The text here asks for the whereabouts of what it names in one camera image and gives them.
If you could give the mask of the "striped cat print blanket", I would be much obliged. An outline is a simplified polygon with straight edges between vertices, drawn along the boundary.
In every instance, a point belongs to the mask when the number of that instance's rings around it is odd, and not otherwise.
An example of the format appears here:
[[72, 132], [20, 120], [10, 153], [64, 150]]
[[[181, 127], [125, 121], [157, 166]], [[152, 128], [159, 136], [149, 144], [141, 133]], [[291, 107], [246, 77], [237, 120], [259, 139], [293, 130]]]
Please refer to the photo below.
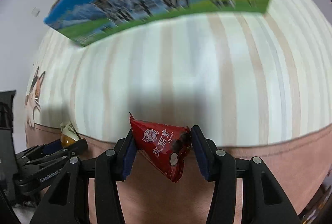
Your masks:
[[26, 97], [28, 146], [72, 122], [86, 157], [129, 118], [200, 126], [238, 158], [261, 157], [300, 213], [331, 166], [331, 12], [270, 0], [264, 15], [201, 14], [150, 23], [87, 47], [52, 29]]

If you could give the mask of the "small orange jelly packet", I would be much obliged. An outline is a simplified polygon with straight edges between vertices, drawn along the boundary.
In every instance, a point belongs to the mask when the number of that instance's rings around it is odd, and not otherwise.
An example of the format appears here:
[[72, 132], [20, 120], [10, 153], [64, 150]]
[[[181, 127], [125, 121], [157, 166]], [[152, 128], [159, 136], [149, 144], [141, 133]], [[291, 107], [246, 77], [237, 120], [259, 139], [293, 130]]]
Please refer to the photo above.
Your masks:
[[60, 142], [63, 148], [66, 148], [81, 139], [71, 122], [62, 122], [60, 130]]

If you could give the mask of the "red triangular Mylikes packet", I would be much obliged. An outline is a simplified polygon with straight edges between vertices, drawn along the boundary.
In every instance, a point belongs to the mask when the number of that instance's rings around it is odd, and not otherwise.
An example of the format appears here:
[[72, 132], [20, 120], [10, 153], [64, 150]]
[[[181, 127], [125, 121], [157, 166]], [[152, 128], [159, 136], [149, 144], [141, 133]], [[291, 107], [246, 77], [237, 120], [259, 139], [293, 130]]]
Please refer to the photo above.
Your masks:
[[189, 128], [140, 121], [132, 115], [129, 122], [138, 149], [165, 177], [178, 182], [191, 149]]

